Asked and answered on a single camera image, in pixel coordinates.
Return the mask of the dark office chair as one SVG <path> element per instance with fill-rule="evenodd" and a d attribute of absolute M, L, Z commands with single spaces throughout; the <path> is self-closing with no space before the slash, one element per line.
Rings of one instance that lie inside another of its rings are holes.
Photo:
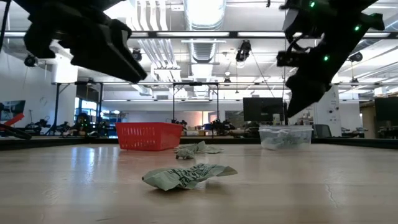
<path fill-rule="evenodd" d="M 331 138 L 332 133 L 329 125 L 326 124 L 314 124 L 312 131 L 312 138 Z"/>

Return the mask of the person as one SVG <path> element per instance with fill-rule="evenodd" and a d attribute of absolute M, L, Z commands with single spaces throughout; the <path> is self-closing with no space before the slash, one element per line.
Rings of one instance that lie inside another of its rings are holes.
<path fill-rule="evenodd" d="M 89 116 L 86 113 L 80 113 L 77 116 L 76 123 L 73 127 L 74 136 L 87 136 L 91 131 L 91 123 Z"/>

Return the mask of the clear plastic container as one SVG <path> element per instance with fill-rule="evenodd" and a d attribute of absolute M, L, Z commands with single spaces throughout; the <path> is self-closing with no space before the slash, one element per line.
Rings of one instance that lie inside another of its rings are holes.
<path fill-rule="evenodd" d="M 312 131 L 312 126 L 261 126 L 259 136 L 263 148 L 276 151 L 310 145 Z"/>

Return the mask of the black computer monitor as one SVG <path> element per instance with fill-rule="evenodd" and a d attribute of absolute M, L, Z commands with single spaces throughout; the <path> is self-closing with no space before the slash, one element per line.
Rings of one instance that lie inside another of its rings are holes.
<path fill-rule="evenodd" d="M 378 121 L 398 121 L 398 97 L 376 98 L 374 104 Z"/>
<path fill-rule="evenodd" d="M 283 98 L 243 98 L 244 121 L 273 121 L 274 115 L 284 120 Z"/>

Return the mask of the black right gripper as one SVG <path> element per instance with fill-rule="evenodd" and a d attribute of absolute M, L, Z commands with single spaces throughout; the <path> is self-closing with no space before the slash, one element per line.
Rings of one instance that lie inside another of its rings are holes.
<path fill-rule="evenodd" d="M 292 93 L 287 108 L 288 118 L 321 100 L 354 48 L 355 30 L 342 29 L 327 32 L 320 43 L 305 54 L 297 73 L 285 84 Z"/>

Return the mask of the red background tool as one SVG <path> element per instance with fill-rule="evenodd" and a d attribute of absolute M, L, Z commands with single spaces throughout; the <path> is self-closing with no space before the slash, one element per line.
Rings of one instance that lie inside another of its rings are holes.
<path fill-rule="evenodd" d="M 15 117 L 6 121 L 4 124 L 0 123 L 0 129 L 4 129 L 6 127 L 11 127 L 13 124 L 17 123 L 18 121 L 22 120 L 23 118 L 24 118 L 24 114 L 19 113 Z"/>

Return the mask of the dark wall screen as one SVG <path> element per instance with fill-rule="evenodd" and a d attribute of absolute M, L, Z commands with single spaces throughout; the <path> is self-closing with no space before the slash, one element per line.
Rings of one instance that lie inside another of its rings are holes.
<path fill-rule="evenodd" d="M 24 112 L 25 100 L 0 102 L 0 121 L 9 121 Z"/>

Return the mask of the red plastic slotted basket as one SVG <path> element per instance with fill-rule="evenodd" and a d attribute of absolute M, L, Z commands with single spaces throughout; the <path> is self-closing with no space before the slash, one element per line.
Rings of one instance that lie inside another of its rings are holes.
<path fill-rule="evenodd" d="M 173 123 L 116 123 L 119 147 L 134 151 L 164 151 L 180 144 L 183 126 Z"/>

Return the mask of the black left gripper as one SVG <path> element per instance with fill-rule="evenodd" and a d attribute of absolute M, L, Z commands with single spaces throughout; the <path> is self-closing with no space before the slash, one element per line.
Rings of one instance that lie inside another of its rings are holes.
<path fill-rule="evenodd" d="M 24 36 L 26 49 L 38 58 L 54 58 L 53 40 L 70 50 L 71 63 L 138 83 L 146 71 L 131 55 L 126 41 L 131 30 L 96 9 L 39 9 Z"/>

